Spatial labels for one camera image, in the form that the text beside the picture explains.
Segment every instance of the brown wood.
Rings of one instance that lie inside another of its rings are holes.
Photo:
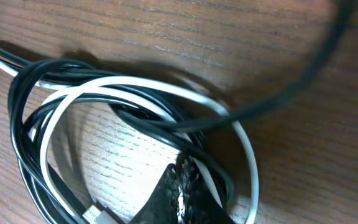
[[[0,46],[30,60],[66,55],[168,82],[177,77],[238,108],[299,75],[335,8],[329,0],[0,0]],[[11,80],[0,70],[0,223],[42,223],[9,138]],[[26,115],[50,92],[35,88]],[[358,12],[318,79],[244,127],[260,167],[257,223],[358,223]],[[243,223],[245,155],[231,132],[208,139],[236,180],[232,217]],[[62,118],[50,161],[86,206],[97,199],[128,221],[176,154],[106,105],[83,104]]]

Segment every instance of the wooden table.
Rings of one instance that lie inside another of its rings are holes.
[[[0,0],[0,46],[30,60],[64,55],[186,83],[235,109],[297,78],[335,7],[329,0]],[[10,142],[11,80],[0,70],[0,223],[42,223]],[[35,88],[25,115],[50,93]],[[358,11],[310,87],[243,125],[259,162],[257,223],[358,223]],[[236,181],[232,217],[243,223],[245,155],[229,128],[209,132],[208,139]],[[98,200],[124,221],[177,154],[97,103],[72,106],[51,145],[50,162],[80,200],[86,206]]]

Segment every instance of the tangled cable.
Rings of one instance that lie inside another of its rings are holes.
[[[82,216],[87,208],[47,162],[48,144],[59,117],[70,104],[103,102],[134,129],[191,156],[221,207],[234,200],[234,183],[208,154],[202,129],[230,124],[241,140],[248,159],[252,194],[246,224],[253,223],[259,199],[257,164],[248,137],[238,121],[252,119],[278,107],[316,76],[336,48],[353,3],[351,0],[341,1],[336,24],[316,58],[298,80],[277,95],[230,113],[211,98],[179,86],[98,70],[79,60],[30,62],[0,49],[0,68],[15,76],[7,102],[12,145],[25,186],[38,210],[49,223],[87,223]],[[58,91],[23,122],[25,103],[34,86]],[[204,105],[217,113],[219,118],[190,119],[171,95]]]

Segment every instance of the wood grain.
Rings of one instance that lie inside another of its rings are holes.
[[[186,84],[234,109],[295,79],[335,12],[329,0],[0,0],[0,45],[31,60],[64,55]],[[11,80],[0,71],[0,223],[42,223],[9,139]],[[50,93],[35,88],[25,116]],[[256,223],[358,223],[358,11],[309,88],[243,125],[260,168]],[[243,223],[245,155],[230,129],[209,131],[208,143],[236,180],[231,216]],[[177,155],[96,103],[71,106],[51,145],[50,162],[78,198],[86,206],[98,200],[124,221]]]

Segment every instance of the white connector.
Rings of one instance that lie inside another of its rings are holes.
[[[90,206],[82,217],[90,224],[118,224],[106,211],[101,211],[94,205]]]

